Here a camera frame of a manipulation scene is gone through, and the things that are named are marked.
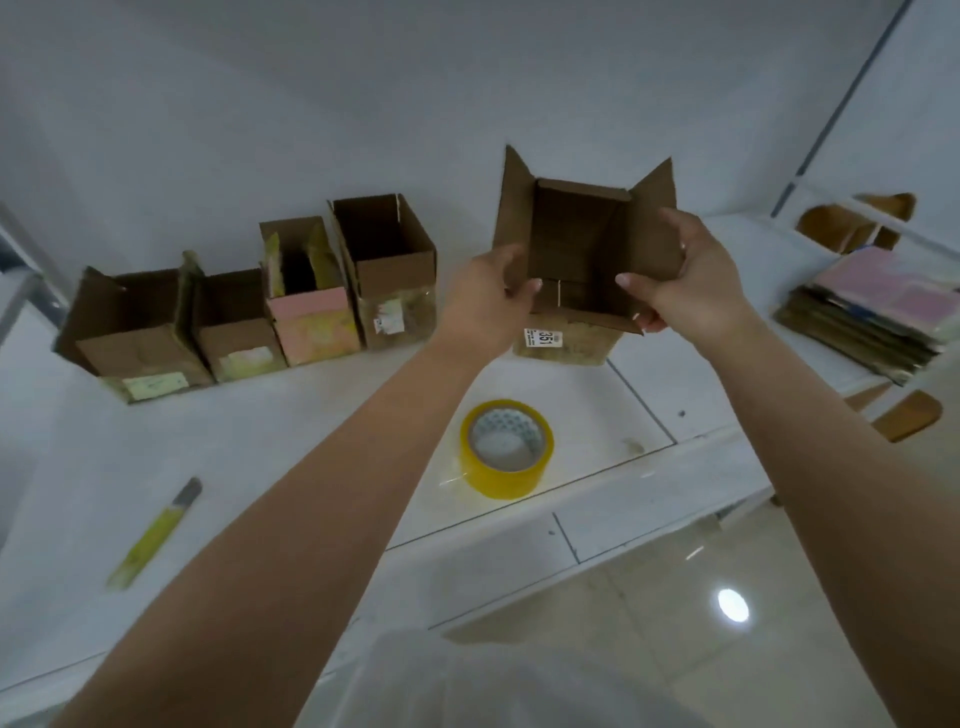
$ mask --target tiled floor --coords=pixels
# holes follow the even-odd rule
[[[745,621],[721,611],[724,589],[746,601]],[[694,523],[447,636],[575,647],[716,728],[893,726],[770,505],[729,530]]]

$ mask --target brown cardboard box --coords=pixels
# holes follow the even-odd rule
[[[54,352],[127,402],[213,383],[190,335],[199,266],[109,277],[87,268]]]
[[[670,159],[628,191],[538,179],[508,146],[493,246],[524,246],[525,255],[508,268],[506,282],[513,289],[528,278],[543,279],[535,314],[548,314],[555,323],[637,333],[633,316],[647,306],[628,296],[614,277],[629,271],[669,280],[680,273],[684,264],[680,238],[657,215],[660,207],[676,206]],[[530,329],[535,328],[532,322]],[[568,337],[573,337],[568,346],[564,327],[547,330],[560,336],[553,341],[540,337],[546,344],[534,346],[528,346],[525,336],[514,351],[602,364],[619,339],[577,326],[568,330]],[[556,354],[546,357],[537,349],[554,349]]]
[[[193,335],[217,381],[287,368],[263,298],[259,268],[197,280]]]
[[[359,352],[360,334],[323,217],[260,223],[264,285],[290,366]]]
[[[437,323],[437,249],[403,195],[336,200],[330,209],[367,347],[428,338]]]

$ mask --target person's right hand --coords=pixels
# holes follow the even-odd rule
[[[701,352],[728,340],[758,316],[743,295],[736,264],[701,219],[664,207],[662,217],[680,234],[685,262],[676,280],[657,281],[636,273],[621,273],[616,282],[631,296],[650,304],[653,314],[637,314],[644,331],[676,330]]]

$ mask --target barcode label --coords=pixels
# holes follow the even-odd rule
[[[523,335],[527,340],[528,347],[560,349],[564,345],[564,333],[562,331],[544,331],[541,328],[525,328]]]

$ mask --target yellow tape roll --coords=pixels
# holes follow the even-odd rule
[[[526,496],[537,487],[552,454],[550,425],[523,402],[484,402],[460,426],[464,477],[486,497]]]

